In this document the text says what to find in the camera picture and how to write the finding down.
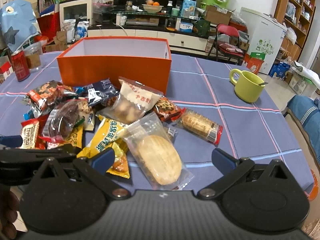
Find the white nut snack packet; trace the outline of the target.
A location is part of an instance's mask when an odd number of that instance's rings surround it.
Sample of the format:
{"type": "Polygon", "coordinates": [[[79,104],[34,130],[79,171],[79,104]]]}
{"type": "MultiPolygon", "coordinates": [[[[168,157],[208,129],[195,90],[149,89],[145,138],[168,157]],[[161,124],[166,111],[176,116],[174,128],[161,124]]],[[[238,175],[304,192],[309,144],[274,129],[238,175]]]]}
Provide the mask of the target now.
{"type": "Polygon", "coordinates": [[[163,93],[138,81],[119,77],[121,84],[119,95],[111,107],[97,112],[97,116],[110,118],[124,124],[141,119],[151,110],[163,93]]]}

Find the blue plaid tablecloth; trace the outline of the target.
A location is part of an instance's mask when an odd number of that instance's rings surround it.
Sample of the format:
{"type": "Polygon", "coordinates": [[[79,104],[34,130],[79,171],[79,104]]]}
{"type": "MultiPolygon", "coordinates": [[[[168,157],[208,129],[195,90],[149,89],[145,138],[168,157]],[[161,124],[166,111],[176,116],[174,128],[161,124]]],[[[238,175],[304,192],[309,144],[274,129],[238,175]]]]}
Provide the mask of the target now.
{"type": "MultiPolygon", "coordinates": [[[[248,104],[234,93],[229,81],[231,64],[191,56],[172,55],[167,97],[181,108],[192,109],[223,127],[219,147],[235,158],[249,157],[267,164],[282,160],[305,192],[314,184],[308,162],[281,111],[267,92],[248,104]]],[[[42,55],[44,67],[18,82],[15,75],[1,84],[1,135],[17,135],[29,106],[30,90],[60,81],[57,53],[42,55]]]]}

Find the green mug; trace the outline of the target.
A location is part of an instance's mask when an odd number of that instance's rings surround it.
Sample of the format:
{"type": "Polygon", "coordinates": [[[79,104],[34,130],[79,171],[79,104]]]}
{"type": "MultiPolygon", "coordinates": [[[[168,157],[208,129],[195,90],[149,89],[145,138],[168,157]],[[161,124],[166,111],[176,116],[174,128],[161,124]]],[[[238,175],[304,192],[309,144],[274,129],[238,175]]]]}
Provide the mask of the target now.
{"type": "Polygon", "coordinates": [[[263,79],[246,70],[231,70],[229,80],[234,85],[235,94],[247,103],[255,103],[265,88],[265,85],[261,85],[263,79]]]}

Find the red white snack packet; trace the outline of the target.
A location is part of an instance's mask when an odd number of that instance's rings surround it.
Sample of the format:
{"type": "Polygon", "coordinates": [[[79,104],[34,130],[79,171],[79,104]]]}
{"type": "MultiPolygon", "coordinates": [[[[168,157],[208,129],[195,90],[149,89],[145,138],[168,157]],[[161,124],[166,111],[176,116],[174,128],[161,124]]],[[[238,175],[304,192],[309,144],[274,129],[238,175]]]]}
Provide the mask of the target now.
{"type": "Polygon", "coordinates": [[[22,145],[20,149],[30,150],[39,149],[45,150],[46,143],[39,137],[40,122],[37,119],[29,119],[21,123],[22,145]]]}

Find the cardboard box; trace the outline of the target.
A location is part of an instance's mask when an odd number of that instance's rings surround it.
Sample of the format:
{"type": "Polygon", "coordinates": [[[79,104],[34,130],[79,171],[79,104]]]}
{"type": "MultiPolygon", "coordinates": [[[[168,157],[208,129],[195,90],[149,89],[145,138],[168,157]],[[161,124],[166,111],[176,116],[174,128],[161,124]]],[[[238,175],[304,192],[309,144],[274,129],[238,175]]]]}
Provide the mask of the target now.
{"type": "Polygon", "coordinates": [[[229,25],[232,12],[217,6],[207,5],[204,13],[204,19],[212,24],[229,25]]]}

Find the white glass door cabinet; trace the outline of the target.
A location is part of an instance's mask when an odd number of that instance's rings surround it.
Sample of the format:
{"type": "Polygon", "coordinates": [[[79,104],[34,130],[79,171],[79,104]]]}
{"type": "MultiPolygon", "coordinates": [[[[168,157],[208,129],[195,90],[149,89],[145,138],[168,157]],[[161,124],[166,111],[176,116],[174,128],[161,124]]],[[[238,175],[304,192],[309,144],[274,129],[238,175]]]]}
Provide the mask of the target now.
{"type": "Polygon", "coordinates": [[[64,20],[76,19],[92,23],[93,0],[67,0],[59,4],[60,28],[64,20]]]}

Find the red soda can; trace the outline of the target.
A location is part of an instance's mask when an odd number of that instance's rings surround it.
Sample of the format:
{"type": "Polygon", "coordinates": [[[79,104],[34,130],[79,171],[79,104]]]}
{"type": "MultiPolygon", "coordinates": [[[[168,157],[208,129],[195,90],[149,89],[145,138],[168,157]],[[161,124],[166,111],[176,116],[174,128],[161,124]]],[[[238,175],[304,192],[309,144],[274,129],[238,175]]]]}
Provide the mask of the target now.
{"type": "Polygon", "coordinates": [[[21,82],[30,76],[27,59],[22,49],[12,53],[11,61],[18,82],[21,82]]]}

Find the grey orange crisp packet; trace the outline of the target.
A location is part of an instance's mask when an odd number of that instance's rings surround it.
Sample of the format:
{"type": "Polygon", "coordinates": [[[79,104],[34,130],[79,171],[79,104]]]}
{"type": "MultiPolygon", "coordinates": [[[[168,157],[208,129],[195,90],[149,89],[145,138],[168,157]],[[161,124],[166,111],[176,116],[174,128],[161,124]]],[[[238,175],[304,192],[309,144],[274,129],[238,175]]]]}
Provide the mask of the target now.
{"type": "Polygon", "coordinates": [[[59,103],[69,98],[77,97],[78,95],[72,87],[52,80],[30,90],[25,95],[23,101],[31,107],[33,116],[38,118],[42,115],[48,114],[59,103]]]}

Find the dark navy snack packet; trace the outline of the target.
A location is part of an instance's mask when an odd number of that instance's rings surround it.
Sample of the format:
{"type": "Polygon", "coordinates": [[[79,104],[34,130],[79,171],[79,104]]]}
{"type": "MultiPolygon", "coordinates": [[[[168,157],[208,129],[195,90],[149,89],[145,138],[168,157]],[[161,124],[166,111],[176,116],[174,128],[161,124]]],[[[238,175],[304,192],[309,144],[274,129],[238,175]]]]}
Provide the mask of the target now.
{"type": "Polygon", "coordinates": [[[119,90],[109,79],[86,85],[85,89],[87,91],[87,103],[90,107],[106,102],[119,94],[119,90]]]}

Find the clear round cracker packet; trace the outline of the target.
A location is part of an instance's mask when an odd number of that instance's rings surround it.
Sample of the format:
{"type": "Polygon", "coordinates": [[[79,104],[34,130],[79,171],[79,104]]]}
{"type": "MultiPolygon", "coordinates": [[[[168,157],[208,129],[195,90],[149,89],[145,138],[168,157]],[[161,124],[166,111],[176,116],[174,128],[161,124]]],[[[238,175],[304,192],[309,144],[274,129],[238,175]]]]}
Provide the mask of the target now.
{"type": "Polygon", "coordinates": [[[118,134],[154,190],[181,190],[194,178],[155,113],[126,126],[118,134]]]}

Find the dark red jujube packet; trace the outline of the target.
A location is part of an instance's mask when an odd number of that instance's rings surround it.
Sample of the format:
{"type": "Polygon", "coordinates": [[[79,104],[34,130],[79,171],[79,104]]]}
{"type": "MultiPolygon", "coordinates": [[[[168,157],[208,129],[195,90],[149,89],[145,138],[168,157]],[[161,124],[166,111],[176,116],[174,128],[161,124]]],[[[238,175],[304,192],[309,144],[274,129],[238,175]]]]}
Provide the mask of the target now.
{"type": "Polygon", "coordinates": [[[50,143],[63,143],[79,118],[78,103],[79,100],[68,100],[57,105],[42,129],[42,139],[50,143]]]}

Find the yellow snack packet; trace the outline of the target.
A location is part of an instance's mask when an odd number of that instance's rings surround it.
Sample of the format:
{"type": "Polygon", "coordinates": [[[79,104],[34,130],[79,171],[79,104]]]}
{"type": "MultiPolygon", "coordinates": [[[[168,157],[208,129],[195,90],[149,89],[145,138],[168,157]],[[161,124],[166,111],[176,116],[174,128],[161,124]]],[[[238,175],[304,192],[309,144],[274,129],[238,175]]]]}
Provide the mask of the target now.
{"type": "Polygon", "coordinates": [[[88,159],[92,159],[98,153],[110,147],[114,150],[115,159],[114,164],[109,168],[107,173],[129,179],[130,173],[127,161],[129,148],[120,138],[121,130],[126,128],[127,124],[101,116],[99,119],[101,123],[98,130],[88,145],[77,154],[77,158],[87,157],[88,159]]]}

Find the red folding chair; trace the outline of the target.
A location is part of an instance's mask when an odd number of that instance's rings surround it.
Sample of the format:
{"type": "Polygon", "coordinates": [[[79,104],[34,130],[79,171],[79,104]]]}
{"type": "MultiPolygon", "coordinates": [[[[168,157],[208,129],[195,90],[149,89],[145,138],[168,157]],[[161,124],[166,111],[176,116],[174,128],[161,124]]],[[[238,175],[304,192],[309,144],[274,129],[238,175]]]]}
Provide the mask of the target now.
{"type": "Polygon", "coordinates": [[[213,44],[207,54],[208,58],[213,49],[215,50],[214,57],[216,61],[219,60],[219,54],[221,54],[227,57],[229,62],[234,59],[237,65],[241,65],[245,57],[245,51],[240,48],[239,31],[235,27],[223,23],[216,26],[213,44]]]}

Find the clear plastic jar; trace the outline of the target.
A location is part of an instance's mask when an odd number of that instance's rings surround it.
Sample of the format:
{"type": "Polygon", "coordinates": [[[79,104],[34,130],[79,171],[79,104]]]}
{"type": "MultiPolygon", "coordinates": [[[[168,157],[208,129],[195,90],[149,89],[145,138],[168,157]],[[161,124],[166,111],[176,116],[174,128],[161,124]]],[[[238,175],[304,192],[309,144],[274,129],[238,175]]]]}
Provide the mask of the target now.
{"type": "Polygon", "coordinates": [[[23,49],[30,71],[38,70],[41,67],[40,55],[43,54],[41,42],[33,43],[23,49]]]}

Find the orange brown snack packet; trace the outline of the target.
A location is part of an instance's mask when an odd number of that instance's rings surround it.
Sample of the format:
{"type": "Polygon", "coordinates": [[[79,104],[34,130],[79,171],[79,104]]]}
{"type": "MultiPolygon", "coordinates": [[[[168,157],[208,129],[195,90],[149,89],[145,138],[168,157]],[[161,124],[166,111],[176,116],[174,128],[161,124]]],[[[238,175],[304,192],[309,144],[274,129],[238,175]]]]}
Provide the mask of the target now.
{"type": "Polygon", "coordinates": [[[185,112],[185,108],[178,107],[164,96],[157,101],[152,110],[161,122],[176,121],[185,112]]]}

